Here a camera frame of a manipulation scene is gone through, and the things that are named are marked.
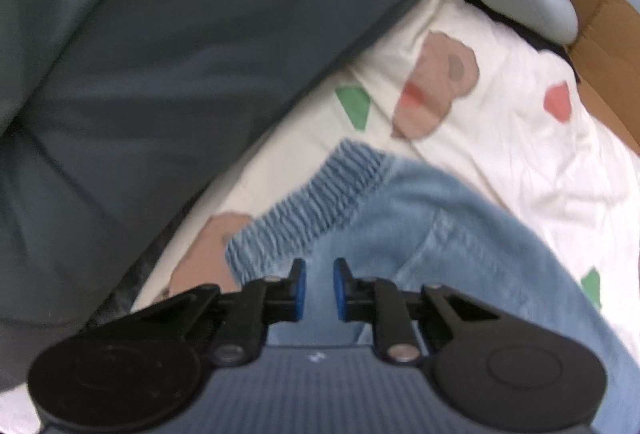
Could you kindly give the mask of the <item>blue-grey denim pants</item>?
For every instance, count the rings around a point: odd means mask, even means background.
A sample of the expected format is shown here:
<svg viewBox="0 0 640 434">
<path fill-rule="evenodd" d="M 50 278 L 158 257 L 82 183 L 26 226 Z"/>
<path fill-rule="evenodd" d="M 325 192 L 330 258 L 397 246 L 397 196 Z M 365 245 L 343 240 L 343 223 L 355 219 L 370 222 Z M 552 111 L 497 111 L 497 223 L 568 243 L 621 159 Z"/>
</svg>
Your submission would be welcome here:
<svg viewBox="0 0 640 434">
<path fill-rule="evenodd" d="M 305 262 L 304 318 L 274 325 L 271 345 L 371 342 L 368 327 L 337 317 L 332 271 L 343 258 L 358 278 L 405 291 L 443 284 L 588 346 L 608 373 L 594 427 L 638 431 L 638 364 L 582 288 L 529 228 L 435 167 L 345 140 L 225 254 L 239 283 Z"/>
</svg>

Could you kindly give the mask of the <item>cream bear-print quilt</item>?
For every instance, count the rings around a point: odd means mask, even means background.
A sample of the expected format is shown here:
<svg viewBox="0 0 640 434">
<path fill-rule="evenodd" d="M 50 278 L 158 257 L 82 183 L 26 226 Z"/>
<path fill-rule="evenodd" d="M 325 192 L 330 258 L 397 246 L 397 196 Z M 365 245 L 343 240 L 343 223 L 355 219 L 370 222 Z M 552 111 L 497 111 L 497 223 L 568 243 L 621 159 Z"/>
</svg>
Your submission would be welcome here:
<svg viewBox="0 0 640 434">
<path fill-rule="evenodd" d="M 314 88 L 203 193 L 136 306 L 165 289 L 210 217 L 265 212 L 345 139 L 436 166 L 506 209 L 637 339 L 638 154 L 589 112 L 570 64 L 464 0 L 421 0 Z"/>
</svg>

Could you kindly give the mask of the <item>dark grey pillow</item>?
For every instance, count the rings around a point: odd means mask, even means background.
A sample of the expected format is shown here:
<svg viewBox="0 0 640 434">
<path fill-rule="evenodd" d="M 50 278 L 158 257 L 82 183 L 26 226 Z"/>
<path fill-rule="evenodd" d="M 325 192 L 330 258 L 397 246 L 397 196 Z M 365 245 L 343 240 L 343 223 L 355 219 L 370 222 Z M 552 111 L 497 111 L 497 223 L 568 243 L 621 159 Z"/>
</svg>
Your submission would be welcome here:
<svg viewBox="0 0 640 434">
<path fill-rule="evenodd" d="M 416 0 L 1 0 L 1 318 L 74 328 Z"/>
</svg>

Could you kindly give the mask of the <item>brown cardboard sheet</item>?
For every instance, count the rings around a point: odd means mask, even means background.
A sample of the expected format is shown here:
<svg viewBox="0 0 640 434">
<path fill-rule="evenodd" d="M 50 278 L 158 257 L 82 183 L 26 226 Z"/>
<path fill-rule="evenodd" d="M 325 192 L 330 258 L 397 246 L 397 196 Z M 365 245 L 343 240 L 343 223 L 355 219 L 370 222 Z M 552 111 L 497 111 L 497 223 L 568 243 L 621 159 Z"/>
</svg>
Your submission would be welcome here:
<svg viewBox="0 0 640 434">
<path fill-rule="evenodd" d="M 568 47 L 586 109 L 639 151 L 639 12 L 626 0 L 570 0 L 579 33 Z"/>
</svg>

